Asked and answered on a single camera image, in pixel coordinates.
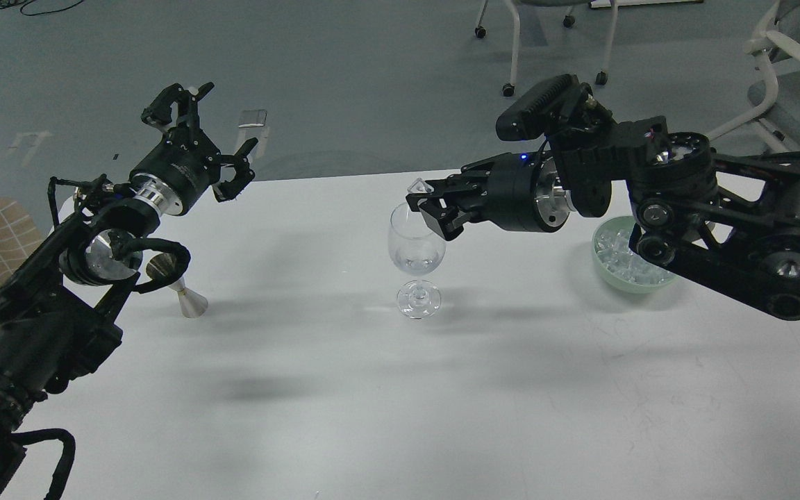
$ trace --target wine glass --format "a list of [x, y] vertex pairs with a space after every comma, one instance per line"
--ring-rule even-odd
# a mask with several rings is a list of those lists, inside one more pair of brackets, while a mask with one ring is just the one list
[[400, 313], [412, 319], [422, 319], [440, 309], [440, 290], [424, 276], [440, 265], [447, 252], [447, 242], [425, 225], [422, 214], [413, 212], [409, 205], [397, 206], [391, 212], [387, 250], [397, 269], [416, 276], [397, 292]]

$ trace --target chair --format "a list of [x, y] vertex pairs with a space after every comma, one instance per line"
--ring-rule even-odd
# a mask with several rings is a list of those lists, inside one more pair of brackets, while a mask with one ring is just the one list
[[[511, 17], [514, 19], [514, 39], [511, 44], [511, 79], [508, 83], [502, 86], [502, 95], [511, 97], [514, 95], [514, 88], [517, 84], [517, 58], [520, 55], [520, 12], [517, 6], [525, 4], [525, 6], [539, 6], [539, 7], [567, 7], [564, 15], [564, 27], [572, 28], [576, 22], [576, 18], [572, 15], [572, 11], [580, 3], [591, 3], [592, 0], [504, 0], [505, 5], [511, 10]], [[483, 21], [483, 14], [486, 13], [486, 5], [490, 0], [483, 0], [483, 6], [480, 8], [480, 15], [477, 16], [477, 25], [474, 28], [474, 34], [477, 38], [486, 37], [486, 28], [483, 28], [481, 22]], [[619, 17], [619, 6], [617, 0], [610, 0], [610, 7], [612, 7], [612, 21], [610, 22], [610, 32], [607, 34], [606, 50], [603, 54], [603, 67], [600, 73], [594, 79], [597, 85], [604, 85], [607, 83], [609, 77], [610, 67], [610, 51], [613, 50], [613, 35], [616, 32], [616, 19]]]
[[[800, 70], [778, 76], [774, 66], [790, 58], [800, 63], [800, 0], [774, 2], [758, 22], [745, 50], [755, 58], [762, 76], [747, 93], [753, 108], [711, 130], [708, 139], [750, 124], [771, 151], [800, 150]], [[787, 138], [791, 148], [783, 143]]]

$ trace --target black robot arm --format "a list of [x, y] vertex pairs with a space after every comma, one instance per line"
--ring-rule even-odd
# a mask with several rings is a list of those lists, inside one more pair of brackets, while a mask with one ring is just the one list
[[[617, 123], [587, 83], [539, 83], [496, 123], [502, 140], [544, 134], [550, 151], [493, 156], [410, 193], [432, 231], [453, 240], [466, 222], [506, 231], [558, 231], [570, 212], [602, 216], [610, 182], [625, 181], [635, 215], [631, 250], [654, 265], [780, 319], [800, 319], [800, 152], [736, 158], [698, 133], [669, 133], [664, 117]], [[722, 172], [762, 181], [749, 201], [719, 186]], [[718, 240], [714, 225], [730, 233]]]
[[[26, 447], [60, 440], [64, 454], [48, 496], [60, 498], [75, 442], [60, 429], [14, 433], [26, 413], [48, 394], [63, 392], [70, 380], [98, 370], [122, 342], [115, 320], [132, 292], [150, 292], [180, 278], [190, 252], [175, 241], [149, 237], [162, 215], [184, 215], [210, 186], [216, 199], [234, 199], [253, 180], [247, 155], [255, 140], [235, 155], [222, 155], [199, 127], [197, 104], [213, 88], [198, 92], [171, 85], [144, 110], [142, 121], [162, 131], [162, 140], [131, 171], [127, 183], [51, 179], [49, 201], [54, 229], [0, 288], [0, 494], [22, 462]], [[178, 119], [172, 123], [172, 105]], [[232, 181], [222, 168], [235, 169]], [[57, 184], [76, 188], [72, 215], [58, 221]], [[170, 253], [170, 275], [138, 284], [145, 250]], [[84, 285], [105, 285], [95, 305], [64, 287], [64, 277]]]

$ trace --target bowl of ice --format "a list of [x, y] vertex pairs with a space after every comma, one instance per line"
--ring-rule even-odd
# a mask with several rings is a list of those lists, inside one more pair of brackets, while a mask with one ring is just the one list
[[641, 259], [628, 247], [635, 218], [609, 219], [591, 238], [591, 256], [597, 274], [612, 287], [629, 294], [648, 294], [675, 281], [676, 275]]

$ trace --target metal jigger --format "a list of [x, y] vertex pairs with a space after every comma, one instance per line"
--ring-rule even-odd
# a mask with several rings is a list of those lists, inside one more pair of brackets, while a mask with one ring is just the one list
[[[151, 279], [161, 279], [174, 269], [174, 256], [170, 253], [159, 253], [147, 263], [147, 276], [150, 276]], [[184, 285], [184, 276], [169, 285], [169, 288], [178, 292], [178, 303], [181, 305], [181, 314], [184, 317], [200, 317], [209, 307], [207, 298]]]

